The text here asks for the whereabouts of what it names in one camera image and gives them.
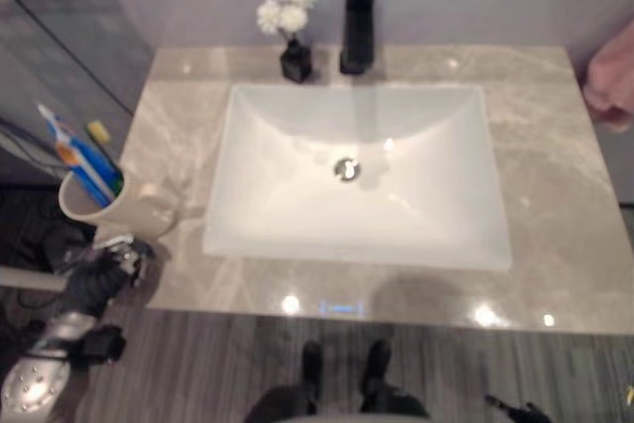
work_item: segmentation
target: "white rectangular basin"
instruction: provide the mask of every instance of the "white rectangular basin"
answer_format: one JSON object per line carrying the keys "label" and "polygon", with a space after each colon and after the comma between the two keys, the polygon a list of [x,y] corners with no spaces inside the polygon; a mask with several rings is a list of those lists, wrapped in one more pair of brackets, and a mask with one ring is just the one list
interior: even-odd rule
{"label": "white rectangular basin", "polygon": [[[341,159],[352,160],[343,168],[349,181],[336,176]],[[203,248],[508,269],[480,89],[235,85]]]}

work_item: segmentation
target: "shoe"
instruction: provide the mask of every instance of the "shoe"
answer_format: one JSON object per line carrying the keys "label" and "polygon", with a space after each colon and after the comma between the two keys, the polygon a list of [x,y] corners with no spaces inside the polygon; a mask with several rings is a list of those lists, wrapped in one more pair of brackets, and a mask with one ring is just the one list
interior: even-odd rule
{"label": "shoe", "polygon": [[370,382],[385,379],[389,360],[392,357],[392,349],[387,341],[378,340],[370,347],[364,377],[361,380],[361,393],[363,396],[370,393]]}
{"label": "shoe", "polygon": [[311,399],[315,401],[321,395],[321,379],[324,369],[324,351],[314,341],[304,344],[301,353],[301,380],[306,385]]}

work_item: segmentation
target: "white cup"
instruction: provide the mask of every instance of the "white cup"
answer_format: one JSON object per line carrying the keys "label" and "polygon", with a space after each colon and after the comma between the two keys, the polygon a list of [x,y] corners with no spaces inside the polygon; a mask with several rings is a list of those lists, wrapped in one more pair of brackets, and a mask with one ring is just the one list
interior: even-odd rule
{"label": "white cup", "polygon": [[61,182],[58,200],[63,213],[72,220],[125,229],[145,239],[167,232],[176,220],[178,207],[173,193],[126,171],[121,192],[106,208],[90,198],[72,172]]}

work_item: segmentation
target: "vanity top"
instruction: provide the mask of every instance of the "vanity top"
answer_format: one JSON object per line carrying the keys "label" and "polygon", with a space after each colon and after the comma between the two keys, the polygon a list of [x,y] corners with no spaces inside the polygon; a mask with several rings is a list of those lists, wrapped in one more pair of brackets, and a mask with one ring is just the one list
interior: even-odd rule
{"label": "vanity top", "polygon": [[280,83],[280,48],[161,49],[122,166],[181,197],[158,239],[149,306],[326,319],[580,333],[634,331],[634,261],[592,124],[559,48],[385,47],[352,80],[337,48],[314,83],[478,85],[509,228],[509,271],[203,255],[229,92]]}

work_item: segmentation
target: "gray wood floor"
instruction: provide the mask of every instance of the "gray wood floor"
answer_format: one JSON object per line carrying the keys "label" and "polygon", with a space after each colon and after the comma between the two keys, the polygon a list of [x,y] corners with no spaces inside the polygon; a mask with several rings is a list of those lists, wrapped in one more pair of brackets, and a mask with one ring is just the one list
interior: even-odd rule
{"label": "gray wood floor", "polygon": [[[627,220],[634,228],[634,213]],[[28,292],[30,302],[46,299]],[[0,288],[15,325],[46,318]],[[270,387],[293,383],[304,342],[326,354],[323,413],[355,411],[365,354],[379,337],[394,356],[388,379],[449,423],[506,421],[483,405],[493,393],[534,401],[557,423],[634,422],[634,337],[474,331],[404,325],[156,311],[113,306],[106,322],[128,338],[123,359],[93,370],[77,422],[241,422]]]}

